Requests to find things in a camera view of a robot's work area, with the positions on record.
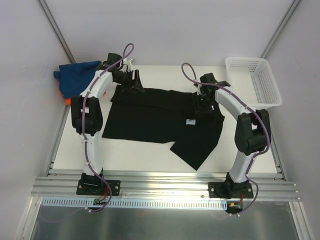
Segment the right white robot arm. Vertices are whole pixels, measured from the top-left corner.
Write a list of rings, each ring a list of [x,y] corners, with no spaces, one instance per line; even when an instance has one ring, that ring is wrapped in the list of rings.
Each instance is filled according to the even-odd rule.
[[[231,91],[226,81],[217,81],[206,73],[195,83],[193,98],[195,114],[207,117],[222,105],[236,120],[234,142],[237,154],[223,182],[210,182],[212,198],[253,198],[249,173],[257,156],[266,153],[271,143],[270,116],[266,109],[253,109]]]

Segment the black t shirt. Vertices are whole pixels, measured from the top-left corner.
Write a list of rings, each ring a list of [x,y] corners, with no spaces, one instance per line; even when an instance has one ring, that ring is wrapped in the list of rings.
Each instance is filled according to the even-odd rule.
[[[194,170],[198,170],[218,145],[225,117],[213,102],[197,113],[196,93],[147,88],[124,92],[117,86],[102,137],[166,144]]]

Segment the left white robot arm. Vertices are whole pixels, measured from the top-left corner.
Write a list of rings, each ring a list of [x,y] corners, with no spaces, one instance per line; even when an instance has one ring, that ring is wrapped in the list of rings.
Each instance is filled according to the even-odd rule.
[[[103,172],[103,159],[99,150],[99,135],[103,127],[100,99],[107,88],[116,83],[123,93],[144,93],[139,71],[132,69],[126,56],[109,53],[107,60],[100,63],[88,87],[71,98],[71,124],[79,134],[84,147],[86,176],[98,176]]]

